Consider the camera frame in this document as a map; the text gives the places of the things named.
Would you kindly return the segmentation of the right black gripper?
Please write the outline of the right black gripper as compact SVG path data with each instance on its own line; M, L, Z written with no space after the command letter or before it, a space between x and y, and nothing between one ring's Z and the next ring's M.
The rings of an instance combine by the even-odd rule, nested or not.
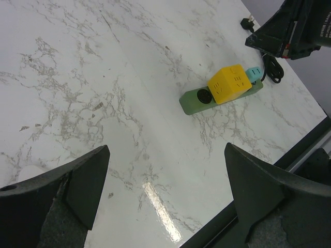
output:
M277 11L251 34L245 45L273 57L296 60L330 47L330 1L302 1L294 18Z

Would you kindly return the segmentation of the yellow cube adapter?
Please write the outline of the yellow cube adapter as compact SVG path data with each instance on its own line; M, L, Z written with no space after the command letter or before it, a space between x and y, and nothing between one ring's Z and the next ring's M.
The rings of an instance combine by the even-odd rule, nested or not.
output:
M240 64L221 68L207 83L218 105L232 101L252 88Z

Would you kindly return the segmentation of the teal usb charger plug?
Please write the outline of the teal usb charger plug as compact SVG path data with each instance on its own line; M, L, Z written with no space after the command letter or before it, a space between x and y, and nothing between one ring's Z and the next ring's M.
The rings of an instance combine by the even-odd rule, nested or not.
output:
M245 74L249 81L253 84L255 81L262 78L263 70L260 67L251 67L245 71Z

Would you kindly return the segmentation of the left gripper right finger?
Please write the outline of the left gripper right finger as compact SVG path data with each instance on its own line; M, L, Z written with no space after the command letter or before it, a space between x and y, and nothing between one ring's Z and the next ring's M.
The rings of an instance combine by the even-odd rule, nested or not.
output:
M249 247L330 247L330 186L224 151L238 224Z

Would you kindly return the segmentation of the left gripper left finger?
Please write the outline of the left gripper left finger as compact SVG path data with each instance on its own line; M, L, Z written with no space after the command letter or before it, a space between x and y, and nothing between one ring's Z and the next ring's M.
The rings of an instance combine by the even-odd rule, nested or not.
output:
M106 145L1 188L1 247L84 247L107 175Z

